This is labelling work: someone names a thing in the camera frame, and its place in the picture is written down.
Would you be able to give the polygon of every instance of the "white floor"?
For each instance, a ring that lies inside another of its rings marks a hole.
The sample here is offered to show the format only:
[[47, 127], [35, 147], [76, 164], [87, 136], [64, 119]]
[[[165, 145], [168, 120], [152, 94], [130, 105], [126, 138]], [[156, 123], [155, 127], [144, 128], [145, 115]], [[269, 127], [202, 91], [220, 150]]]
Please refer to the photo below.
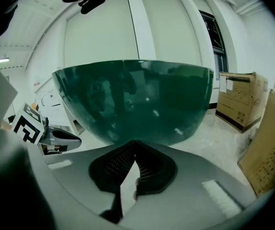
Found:
[[[215, 116], [215, 109], [212, 109], [207, 111], [203, 122], [192, 137], [171, 147], [204, 157], [231, 174], [241, 183], [250, 186], [238, 167], [238, 161], [250, 143], [249, 135], [253, 130], [254, 128], [241, 134], [228, 123]], [[80, 138], [82, 139], [82, 145], [71, 152], [91, 150], [109, 145], [103, 143], [88, 131], [83, 132]], [[124, 213], [134, 205], [133, 193], [135, 180], [138, 177], [138, 166], [134, 164], [121, 186]]]

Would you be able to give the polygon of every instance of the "white sticker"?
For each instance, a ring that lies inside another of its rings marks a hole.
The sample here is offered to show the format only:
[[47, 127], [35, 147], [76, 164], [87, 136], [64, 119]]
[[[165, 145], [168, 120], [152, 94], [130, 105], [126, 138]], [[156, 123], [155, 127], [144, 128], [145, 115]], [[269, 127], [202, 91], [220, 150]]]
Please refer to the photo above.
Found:
[[226, 76], [220, 76], [219, 78], [219, 91], [226, 93]]
[[233, 90], [233, 81], [227, 80], [227, 90]]

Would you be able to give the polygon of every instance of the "green glass dome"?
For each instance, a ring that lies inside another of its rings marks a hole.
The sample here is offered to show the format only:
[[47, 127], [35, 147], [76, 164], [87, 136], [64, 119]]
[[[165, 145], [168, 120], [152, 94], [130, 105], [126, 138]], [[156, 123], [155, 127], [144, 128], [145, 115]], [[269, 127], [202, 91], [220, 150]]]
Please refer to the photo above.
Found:
[[148, 60], [96, 62], [52, 76], [71, 113], [99, 139], [164, 145], [195, 133], [213, 83], [208, 68]]

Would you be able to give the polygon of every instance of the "brown cardboard box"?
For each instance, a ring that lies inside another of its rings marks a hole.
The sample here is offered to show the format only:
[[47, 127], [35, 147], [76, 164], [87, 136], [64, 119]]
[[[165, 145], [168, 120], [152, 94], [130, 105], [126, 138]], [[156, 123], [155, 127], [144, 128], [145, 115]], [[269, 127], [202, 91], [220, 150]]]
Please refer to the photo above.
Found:
[[275, 188], [275, 89], [269, 93], [260, 128], [239, 166], [257, 196]]
[[266, 93], [267, 79], [255, 72], [221, 72], [216, 115], [243, 133], [260, 121]]

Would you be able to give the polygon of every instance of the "ceiling light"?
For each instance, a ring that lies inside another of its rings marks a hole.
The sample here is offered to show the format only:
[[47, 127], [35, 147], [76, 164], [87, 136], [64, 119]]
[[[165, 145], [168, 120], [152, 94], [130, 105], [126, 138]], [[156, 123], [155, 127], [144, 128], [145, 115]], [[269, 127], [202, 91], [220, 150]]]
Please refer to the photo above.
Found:
[[0, 59], [0, 63], [2, 63], [2, 62], [7, 62], [7, 61], [9, 61], [10, 59], [7, 57], [7, 58], [1, 58]]

